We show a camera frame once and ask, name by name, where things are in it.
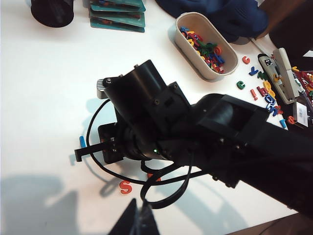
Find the plastic container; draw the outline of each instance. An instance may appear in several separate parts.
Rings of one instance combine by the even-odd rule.
[[[218,44],[218,46],[222,49],[221,57],[225,60],[223,65],[224,73],[217,73],[213,71],[205,63],[205,61],[200,58],[196,50],[180,32],[180,27],[186,27],[191,31],[194,31],[202,37],[204,43]],[[207,17],[200,13],[188,12],[181,14],[176,19],[175,42],[205,79],[212,80],[223,78],[224,76],[234,72],[238,66],[238,56],[235,50],[207,19]]]

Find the table surface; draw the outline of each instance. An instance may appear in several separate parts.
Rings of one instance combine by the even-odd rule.
[[[132,193],[121,195],[121,180],[100,170],[90,157],[75,162],[78,138],[103,102],[96,97],[98,79],[126,74],[151,59],[165,83],[177,81],[190,103],[221,93],[265,107],[264,99],[254,101],[249,91],[262,86],[248,75],[251,66],[261,68],[254,44],[231,44],[238,68],[224,79],[205,81],[174,43],[175,19],[153,0],[144,4],[146,32],[134,33],[91,28],[81,0],[74,2],[73,22],[63,28],[38,23],[30,0],[1,1],[1,234],[106,234],[132,198],[141,206],[141,186],[132,184]],[[258,42],[270,47],[266,40]],[[241,61],[244,55],[251,59],[249,65]],[[242,91],[236,87],[239,80],[246,84]],[[279,125],[279,119],[268,121]],[[109,104],[95,121],[91,142],[98,142],[98,125],[114,121]],[[153,167],[166,164],[150,162]],[[146,179],[139,162],[108,167]],[[164,198],[179,184],[153,187],[148,199]],[[227,188],[209,175],[190,180],[176,203],[154,210],[164,235],[222,235],[293,213],[243,182]]]

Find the stack of cards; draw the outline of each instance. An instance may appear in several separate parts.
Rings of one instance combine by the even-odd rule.
[[[94,28],[143,33],[145,11],[142,0],[92,0],[89,9],[90,25]]]

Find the box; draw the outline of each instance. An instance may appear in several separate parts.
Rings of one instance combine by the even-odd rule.
[[[225,60],[224,73],[213,71],[206,62],[201,59],[196,50],[180,32],[180,27],[186,27],[200,35],[204,43],[217,43],[222,49],[221,57]],[[191,63],[199,70],[205,79],[212,80],[223,78],[235,71],[238,66],[238,56],[226,39],[219,33],[213,24],[204,15],[197,12],[181,14],[176,19],[175,42],[184,52]]]

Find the black cup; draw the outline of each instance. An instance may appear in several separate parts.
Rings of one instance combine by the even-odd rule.
[[[46,26],[64,27],[74,18],[73,0],[31,0],[31,13]]]

